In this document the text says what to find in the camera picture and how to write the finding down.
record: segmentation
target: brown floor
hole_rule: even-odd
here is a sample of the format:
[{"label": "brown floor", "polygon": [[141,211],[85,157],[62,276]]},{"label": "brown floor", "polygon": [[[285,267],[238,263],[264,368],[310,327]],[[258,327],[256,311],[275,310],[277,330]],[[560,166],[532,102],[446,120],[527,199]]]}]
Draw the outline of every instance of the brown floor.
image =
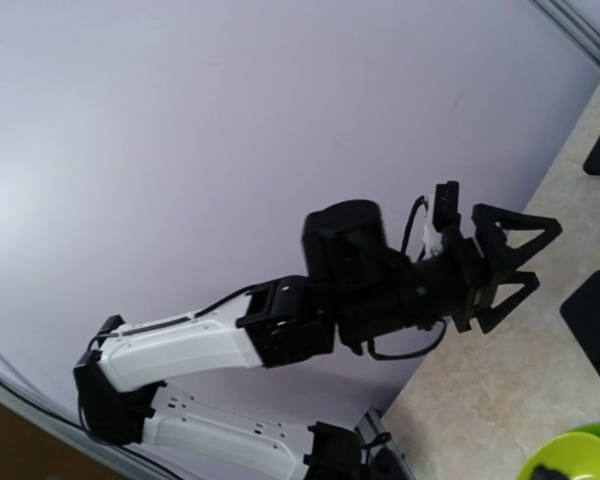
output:
[{"label": "brown floor", "polygon": [[0,480],[124,480],[0,404]]}]

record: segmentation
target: robotic arm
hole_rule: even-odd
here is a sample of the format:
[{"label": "robotic arm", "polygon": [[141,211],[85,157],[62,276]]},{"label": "robotic arm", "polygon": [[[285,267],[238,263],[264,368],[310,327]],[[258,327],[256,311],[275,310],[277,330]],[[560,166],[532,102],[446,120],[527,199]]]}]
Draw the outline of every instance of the robotic arm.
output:
[{"label": "robotic arm", "polygon": [[[331,353],[336,333],[357,355],[366,344],[378,360],[410,358],[377,353],[375,338],[431,329],[442,317],[459,332],[476,318],[489,333],[539,285],[534,273],[518,268],[561,233],[554,219],[476,205],[475,241],[465,239],[456,182],[438,185],[416,205],[427,208],[425,249],[416,262],[387,245],[375,203],[343,202],[305,221],[306,277],[245,287],[203,310],[156,322],[132,326],[109,318],[74,368],[90,433],[113,445],[184,448],[278,479],[389,479],[362,462],[360,441],[349,430],[252,420],[203,405],[164,379],[302,362]],[[505,233],[512,230],[541,233],[514,249]],[[521,288],[493,306],[503,284]]]}]

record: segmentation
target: white plastic panel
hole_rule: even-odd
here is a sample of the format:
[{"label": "white plastic panel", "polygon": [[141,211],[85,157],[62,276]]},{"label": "white plastic panel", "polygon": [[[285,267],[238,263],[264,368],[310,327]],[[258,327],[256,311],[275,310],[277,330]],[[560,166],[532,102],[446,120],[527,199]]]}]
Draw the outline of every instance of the white plastic panel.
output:
[{"label": "white plastic panel", "polygon": [[208,455],[279,480],[302,480],[313,448],[306,426],[251,420],[195,401],[168,385],[158,389],[156,410],[145,421],[143,443]]},{"label": "white plastic panel", "polygon": [[213,312],[179,325],[123,336],[129,330],[143,328],[177,318],[140,325],[123,325],[101,347],[100,367],[111,384],[121,392],[204,370],[262,365],[249,336],[235,327],[244,316],[250,298],[242,295]]}]

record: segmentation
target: beige table surface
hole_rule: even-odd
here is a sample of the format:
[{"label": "beige table surface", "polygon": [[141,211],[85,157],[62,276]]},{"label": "beige table surface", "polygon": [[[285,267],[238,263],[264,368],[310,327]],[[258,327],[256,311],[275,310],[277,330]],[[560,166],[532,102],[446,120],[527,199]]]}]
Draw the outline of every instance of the beige table surface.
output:
[{"label": "beige table surface", "polygon": [[564,229],[523,268],[540,289],[489,335],[450,328],[384,416],[418,480],[513,480],[551,437],[600,421],[600,380],[559,314],[600,269],[600,178],[582,171],[599,135],[600,87],[525,210]]}]

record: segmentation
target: table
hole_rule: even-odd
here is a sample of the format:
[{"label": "table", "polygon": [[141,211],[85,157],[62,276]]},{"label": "table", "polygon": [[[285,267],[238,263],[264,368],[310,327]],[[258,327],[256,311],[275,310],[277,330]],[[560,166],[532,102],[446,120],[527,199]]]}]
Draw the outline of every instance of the table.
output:
[{"label": "table", "polygon": [[544,442],[600,421],[600,380],[559,313],[600,269],[600,177],[582,171],[599,135],[600,86],[525,210],[564,229],[523,268],[540,289],[489,335],[450,328],[384,416],[418,480],[515,479]]}]

